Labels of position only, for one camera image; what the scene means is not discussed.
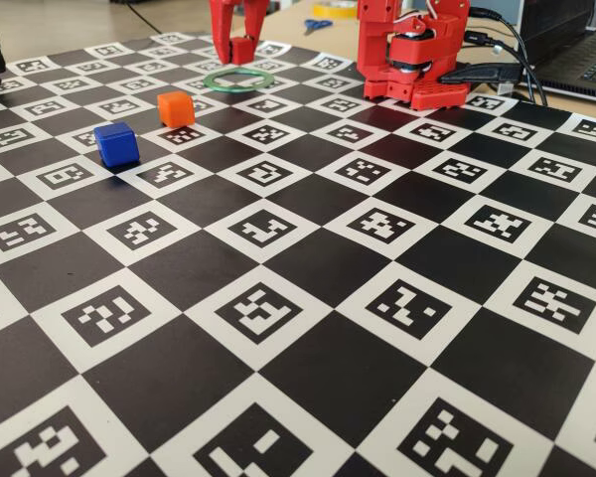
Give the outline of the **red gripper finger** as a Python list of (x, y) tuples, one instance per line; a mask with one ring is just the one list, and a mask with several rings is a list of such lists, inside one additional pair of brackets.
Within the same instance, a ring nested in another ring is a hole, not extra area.
[(234, 5), (231, 1), (211, 0), (211, 18), (213, 43), (219, 60), (223, 64), (230, 63), (231, 23)]
[(244, 0), (244, 27), (245, 36), (257, 44), (263, 21), (267, 15), (269, 0)]

